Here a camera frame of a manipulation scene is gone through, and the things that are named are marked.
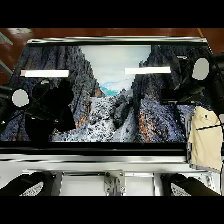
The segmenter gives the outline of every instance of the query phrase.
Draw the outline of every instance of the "wooden floor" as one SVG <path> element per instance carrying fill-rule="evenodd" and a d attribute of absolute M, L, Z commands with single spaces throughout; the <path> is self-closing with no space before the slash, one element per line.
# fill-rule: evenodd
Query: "wooden floor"
<path fill-rule="evenodd" d="M 0 28 L 13 45 L 0 44 L 0 60 L 11 70 L 31 38 L 75 37 L 75 36 L 204 36 L 213 52 L 224 52 L 224 28 L 31 28 L 31 33 L 13 34 L 8 28 Z M 0 72 L 0 84 L 6 83 Z"/>

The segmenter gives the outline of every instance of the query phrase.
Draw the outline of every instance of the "white oval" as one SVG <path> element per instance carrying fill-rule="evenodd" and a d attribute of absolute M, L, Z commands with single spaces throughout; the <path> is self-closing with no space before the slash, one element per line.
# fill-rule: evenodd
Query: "white oval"
<path fill-rule="evenodd" d="M 209 63 L 205 58 L 199 58 L 195 65 L 192 77 L 197 80 L 204 80 L 209 73 Z"/>
<path fill-rule="evenodd" d="M 17 107 L 23 107 L 29 103 L 29 97 L 25 90 L 18 89 L 12 95 L 12 102 Z"/>

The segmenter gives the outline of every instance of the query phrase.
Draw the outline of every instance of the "folded cloth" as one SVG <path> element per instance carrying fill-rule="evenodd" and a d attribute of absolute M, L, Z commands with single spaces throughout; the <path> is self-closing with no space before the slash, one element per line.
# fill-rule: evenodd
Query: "folded cloth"
<path fill-rule="evenodd" d="M 190 120 L 191 128 L 187 147 L 188 151 L 191 151 L 190 156 L 188 152 L 188 160 L 191 167 L 220 172 L 222 167 L 222 127 L 197 130 L 199 128 L 220 125 L 218 117 L 213 111 L 208 111 L 203 107 L 197 106 L 194 109 L 194 116 L 191 119 L 188 118 L 188 124 Z"/>

